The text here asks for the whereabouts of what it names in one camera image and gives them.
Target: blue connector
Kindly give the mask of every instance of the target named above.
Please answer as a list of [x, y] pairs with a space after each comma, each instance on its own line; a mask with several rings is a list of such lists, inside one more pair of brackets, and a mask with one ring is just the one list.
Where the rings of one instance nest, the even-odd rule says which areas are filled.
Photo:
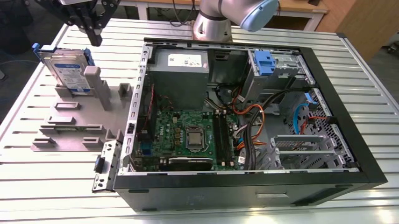
[[313, 97], [311, 97], [311, 95], [310, 95], [310, 93], [307, 92], [307, 93], [305, 93], [305, 96], [306, 96], [306, 100], [307, 100], [307, 102], [310, 103], [310, 104], [318, 104], [318, 102], [315, 102], [314, 100], [313, 100]]
[[140, 142], [140, 149], [142, 149], [142, 152], [143, 152], [143, 155], [151, 155], [152, 152], [151, 152], [151, 148], [152, 148], [152, 143], [148, 141], [142, 141]]

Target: hard drive label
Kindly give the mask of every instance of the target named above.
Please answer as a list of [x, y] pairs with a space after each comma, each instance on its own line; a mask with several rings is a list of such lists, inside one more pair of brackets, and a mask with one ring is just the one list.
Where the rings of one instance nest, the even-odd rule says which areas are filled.
[[71, 91], [88, 92], [90, 85], [82, 76], [82, 67], [79, 64], [55, 64], [55, 69], [64, 85]]

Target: metal bracket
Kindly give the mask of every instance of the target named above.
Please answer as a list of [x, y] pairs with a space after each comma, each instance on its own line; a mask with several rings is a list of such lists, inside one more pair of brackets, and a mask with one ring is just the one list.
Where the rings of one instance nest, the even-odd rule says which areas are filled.
[[118, 164], [122, 143], [116, 140], [104, 143], [102, 154], [95, 162], [95, 183], [92, 192], [115, 192], [114, 182], [118, 174]]

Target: power supply label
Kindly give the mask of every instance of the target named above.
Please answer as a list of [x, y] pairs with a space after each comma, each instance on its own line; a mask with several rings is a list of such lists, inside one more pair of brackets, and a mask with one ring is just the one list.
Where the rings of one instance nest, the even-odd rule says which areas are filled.
[[168, 66], [202, 67], [200, 55], [170, 54]]

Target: aluminum table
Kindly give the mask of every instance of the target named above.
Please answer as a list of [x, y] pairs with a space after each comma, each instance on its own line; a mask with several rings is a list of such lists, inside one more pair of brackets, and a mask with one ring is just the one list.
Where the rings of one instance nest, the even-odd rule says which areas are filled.
[[[191, 26], [112, 19], [103, 45], [64, 26], [54, 45], [92, 51], [110, 86], [134, 86], [144, 37], [191, 38]], [[0, 126], [0, 220], [38, 223], [399, 223], [399, 107], [350, 42], [333, 33], [232, 28], [235, 42], [311, 47], [389, 183], [314, 207], [135, 212], [116, 193], [92, 194], [96, 152], [32, 152], [50, 107], [60, 101], [40, 64]]]

